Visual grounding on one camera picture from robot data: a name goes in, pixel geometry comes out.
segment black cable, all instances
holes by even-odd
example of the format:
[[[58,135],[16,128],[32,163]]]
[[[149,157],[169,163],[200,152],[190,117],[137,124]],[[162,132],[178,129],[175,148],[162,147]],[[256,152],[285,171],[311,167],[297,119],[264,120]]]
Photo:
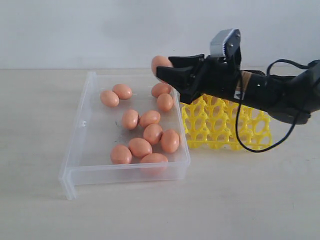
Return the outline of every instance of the black cable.
[[[307,66],[307,65],[301,65],[301,64],[296,63],[296,62],[291,61],[291,60],[279,59],[279,60],[271,63],[271,64],[268,66],[267,71],[266,71],[267,76],[270,75],[270,70],[271,70],[272,66],[273,66],[275,63],[287,63],[287,64],[294,65],[295,67],[297,67],[297,68],[299,68],[299,69],[309,69],[309,68],[311,67],[310,65],[308,65],[308,66]],[[239,107],[238,107],[238,110],[237,110],[237,112],[236,112],[236,117],[235,117],[235,135],[236,135],[236,139],[238,140],[238,142],[240,143],[240,145],[241,145],[244,149],[246,149],[246,150],[248,150],[248,151],[250,151],[250,152],[253,152],[253,153],[263,153],[263,152],[266,152],[266,151],[268,151],[268,150],[271,150],[271,149],[275,148],[276,146],[280,145],[281,143],[283,143],[283,142],[290,136],[290,134],[291,134],[292,131],[294,130],[294,128],[295,128],[295,126],[296,126],[296,124],[297,124],[298,118],[299,118],[302,110],[305,108],[305,105],[306,105],[306,103],[308,102],[311,94],[307,94],[307,95],[306,95],[306,98],[304,99],[304,101],[303,101],[303,103],[302,103],[302,107],[301,107],[301,109],[299,110],[299,112],[295,115],[289,131],[287,132],[287,134],[286,134],[281,140],[279,140],[279,141],[276,142],[275,144],[273,144],[273,145],[271,145],[271,146],[269,146],[269,147],[267,147],[267,148],[261,149],[261,150],[251,149],[251,148],[245,146],[245,145],[243,144],[243,142],[240,140],[240,137],[239,137],[238,123],[239,123],[239,116],[240,116],[240,111],[241,111],[241,106],[242,106],[242,100],[243,100],[243,93],[244,93],[244,86],[243,86],[243,85],[244,85],[244,83],[243,83],[242,73],[241,73],[241,70],[240,70],[240,69],[238,70],[238,73],[239,73],[239,76],[240,76],[240,79],[239,79],[239,81],[240,81],[240,99],[239,99],[239,103],[238,103],[238,104],[239,104]],[[313,84],[313,86],[311,87],[311,91],[312,91],[312,89],[313,89],[314,87],[316,87],[318,84],[319,84],[319,81],[315,82],[315,83]]]

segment yellow plastic egg crate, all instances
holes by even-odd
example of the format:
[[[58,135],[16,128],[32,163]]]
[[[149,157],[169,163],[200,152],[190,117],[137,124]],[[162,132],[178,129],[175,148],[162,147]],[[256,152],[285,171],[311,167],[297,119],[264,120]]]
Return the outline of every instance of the yellow plastic egg crate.
[[[190,105],[182,103],[182,121],[189,148],[207,145],[211,149],[242,149],[235,128],[238,106],[237,103],[206,94]],[[255,150],[271,146],[269,122],[270,117],[263,111],[242,105],[238,121],[240,140]]]

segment wall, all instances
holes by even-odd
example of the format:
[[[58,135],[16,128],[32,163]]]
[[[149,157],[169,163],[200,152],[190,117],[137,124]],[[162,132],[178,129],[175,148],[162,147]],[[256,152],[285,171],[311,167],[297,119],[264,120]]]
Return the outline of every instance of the wall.
[[[209,53],[239,28],[243,65],[320,59],[319,0],[16,0],[0,3],[0,69],[148,68]]]

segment brown egg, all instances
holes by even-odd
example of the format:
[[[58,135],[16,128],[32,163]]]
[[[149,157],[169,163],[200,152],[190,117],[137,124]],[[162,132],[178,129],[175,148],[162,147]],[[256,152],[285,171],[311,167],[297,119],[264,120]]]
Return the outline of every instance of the brown egg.
[[[129,148],[119,144],[112,149],[110,158],[113,164],[130,164],[132,161],[132,154]]]
[[[156,163],[167,163],[168,158],[165,155],[162,155],[160,153],[152,153],[144,158],[141,159],[140,163],[141,164],[156,164]],[[158,175],[162,173],[164,170],[166,170],[165,166],[160,166],[160,167],[150,167],[150,168],[141,168],[141,172],[147,175]]]
[[[133,109],[125,111],[122,115],[121,123],[125,129],[135,129],[139,124],[139,113]]]
[[[151,89],[151,95],[158,98],[161,94],[169,94],[171,88],[172,87],[169,84],[159,82]]]
[[[152,154],[152,147],[150,143],[143,138],[133,138],[129,141],[128,145],[132,155],[137,158],[143,158],[148,154]]]
[[[128,100],[132,97],[132,90],[126,84],[116,84],[113,86],[112,91],[117,94],[121,100]]]
[[[173,67],[170,60],[165,56],[155,56],[151,61],[151,70],[153,74],[156,76],[157,67]]]
[[[180,138],[175,130],[168,129],[163,132],[160,143],[163,151],[172,154],[177,151],[180,144]]]
[[[147,111],[140,117],[140,126],[145,128],[150,124],[158,124],[160,122],[160,118],[161,115],[158,111]]]
[[[162,93],[156,100],[156,105],[161,111],[169,112],[174,105],[174,99],[170,94]]]
[[[101,102],[107,107],[114,108],[119,105],[119,97],[113,91],[105,90],[100,93]]]
[[[143,138],[147,140],[151,145],[157,144],[162,136],[162,127],[157,123],[148,125],[144,132]]]

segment transparent plastic container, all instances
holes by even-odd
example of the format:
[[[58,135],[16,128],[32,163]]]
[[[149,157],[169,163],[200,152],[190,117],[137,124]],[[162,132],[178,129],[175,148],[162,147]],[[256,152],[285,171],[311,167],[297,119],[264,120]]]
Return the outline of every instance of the transparent plastic container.
[[[108,108],[100,101],[100,92],[111,90],[115,84],[127,84],[133,96],[120,100],[115,108]],[[163,153],[161,147],[153,147],[154,153],[167,156],[167,163],[112,164],[110,152],[117,144],[128,145],[135,137],[143,136],[139,126],[128,131],[121,126],[125,110],[135,109],[142,115],[148,110],[158,110],[157,100],[151,95],[152,87],[158,83],[153,75],[97,75],[89,72],[77,109],[73,132],[62,163],[59,181],[68,200],[77,197],[76,185],[107,184],[179,180],[186,175],[190,155],[182,122],[178,93],[171,91],[174,106],[170,112],[161,113],[159,124],[163,130],[174,129],[180,135],[180,146],[175,153]],[[161,174],[145,175],[142,168],[164,168]]]

